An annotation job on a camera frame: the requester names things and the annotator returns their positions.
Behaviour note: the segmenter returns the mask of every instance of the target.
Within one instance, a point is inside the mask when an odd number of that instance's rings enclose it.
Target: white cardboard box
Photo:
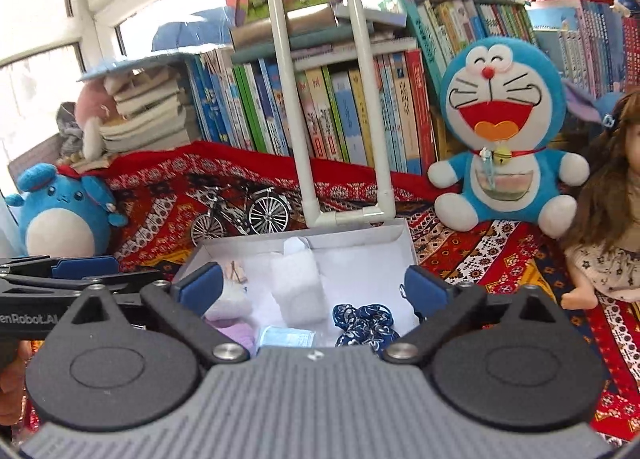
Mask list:
[[[393,219],[378,227],[308,229],[206,241],[194,250],[174,282],[210,261],[223,265],[240,262],[254,305],[249,322],[256,330],[268,325],[286,327],[271,296],[271,259],[282,253],[284,241],[294,236],[306,237],[314,251],[327,299],[324,322],[298,327],[316,331],[316,346],[334,346],[342,333],[332,320],[334,305],[339,303],[355,307],[386,305],[394,317],[394,328],[401,335],[417,326],[414,310],[400,295],[404,272],[416,263],[414,243],[404,219]]]

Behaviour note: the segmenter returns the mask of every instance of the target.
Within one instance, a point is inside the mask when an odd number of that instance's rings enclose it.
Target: human hand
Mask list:
[[[20,342],[15,360],[0,372],[0,426],[15,425],[22,415],[24,370],[31,358],[31,343]]]

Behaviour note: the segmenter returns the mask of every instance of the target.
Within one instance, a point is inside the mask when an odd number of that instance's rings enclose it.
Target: white pvc pipe frame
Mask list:
[[[311,173],[311,163],[306,147],[305,120],[298,99],[298,87],[291,60],[289,34],[282,0],[268,0],[271,17],[271,29],[276,49],[276,60],[282,82],[287,119],[291,133],[291,145],[296,162],[296,171],[300,181],[302,210],[308,227],[338,226],[351,223],[378,223],[396,216],[396,200],[391,185],[391,172],[386,154],[385,128],[380,108],[380,96],[375,78],[373,55],[367,21],[364,16],[362,0],[347,0],[353,27],[353,37],[358,54],[358,64],[362,75],[369,129],[373,146],[376,182],[378,184],[378,202],[375,206],[366,206],[356,211],[322,212],[316,196],[316,188]]]

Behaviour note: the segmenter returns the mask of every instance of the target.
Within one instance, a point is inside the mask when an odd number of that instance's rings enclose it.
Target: purple cloth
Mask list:
[[[231,338],[234,342],[239,343],[247,349],[252,355],[255,353],[255,331],[246,322],[239,320],[216,320],[210,321],[204,319],[214,329],[220,331],[223,335]]]

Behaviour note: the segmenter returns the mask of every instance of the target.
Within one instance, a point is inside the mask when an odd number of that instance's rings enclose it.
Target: navy patterned scrunchie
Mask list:
[[[351,304],[334,307],[334,324],[344,331],[336,347],[343,345],[369,345],[379,355],[400,335],[392,329],[394,318],[389,308],[381,304],[369,304],[354,308]]]

